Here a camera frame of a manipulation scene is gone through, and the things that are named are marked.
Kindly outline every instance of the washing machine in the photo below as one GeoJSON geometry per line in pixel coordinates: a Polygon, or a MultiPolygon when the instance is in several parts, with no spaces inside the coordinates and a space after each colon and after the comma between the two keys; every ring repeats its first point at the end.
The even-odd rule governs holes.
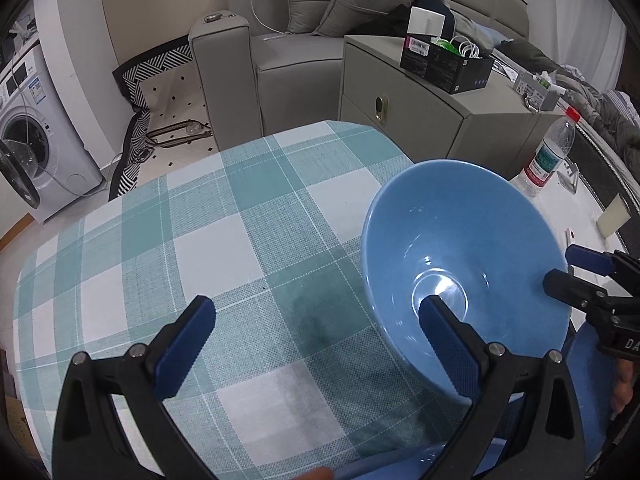
{"type": "Polygon", "coordinates": [[[21,49],[13,65],[0,82],[0,172],[30,214],[44,222],[100,186],[103,177],[65,112],[37,39],[21,49]],[[36,161],[30,168],[15,149],[25,144],[36,161]]]}

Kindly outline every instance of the curtain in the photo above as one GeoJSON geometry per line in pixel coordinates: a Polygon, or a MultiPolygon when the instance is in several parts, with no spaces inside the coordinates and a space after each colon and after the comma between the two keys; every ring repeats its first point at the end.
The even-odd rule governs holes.
{"type": "Polygon", "coordinates": [[[616,85],[626,28],[608,0],[527,0],[529,41],[578,67],[601,92],[616,85]]]}

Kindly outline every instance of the blue pillow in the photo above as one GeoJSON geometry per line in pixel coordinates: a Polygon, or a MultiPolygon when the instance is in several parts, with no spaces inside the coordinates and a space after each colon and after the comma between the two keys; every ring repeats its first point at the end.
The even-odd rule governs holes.
{"type": "Polygon", "coordinates": [[[497,30],[495,30],[494,28],[491,27],[485,27],[484,25],[480,25],[480,23],[476,23],[474,22],[474,20],[471,20],[471,22],[480,30],[482,30],[489,38],[491,38],[491,41],[494,42],[494,48],[499,46],[503,41],[511,41],[509,38],[507,38],[504,34],[502,34],[501,32],[498,32],[497,30]]]}

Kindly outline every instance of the red bottle cap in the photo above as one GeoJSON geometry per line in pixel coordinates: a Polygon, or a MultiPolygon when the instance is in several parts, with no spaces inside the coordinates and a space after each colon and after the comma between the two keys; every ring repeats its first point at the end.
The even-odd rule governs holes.
{"type": "Polygon", "coordinates": [[[565,114],[567,114],[567,116],[574,122],[577,123],[580,120],[580,114],[578,113],[578,110],[576,110],[575,108],[573,108],[572,106],[569,106],[566,109],[565,114]]]}

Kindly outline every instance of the plastic bottle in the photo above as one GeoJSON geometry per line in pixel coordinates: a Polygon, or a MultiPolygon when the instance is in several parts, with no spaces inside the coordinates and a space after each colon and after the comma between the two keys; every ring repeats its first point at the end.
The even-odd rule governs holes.
{"type": "Polygon", "coordinates": [[[569,106],[564,117],[549,127],[536,155],[516,177],[514,184],[521,192],[534,197],[542,190],[574,145],[575,123],[579,120],[580,114],[569,106]]]}

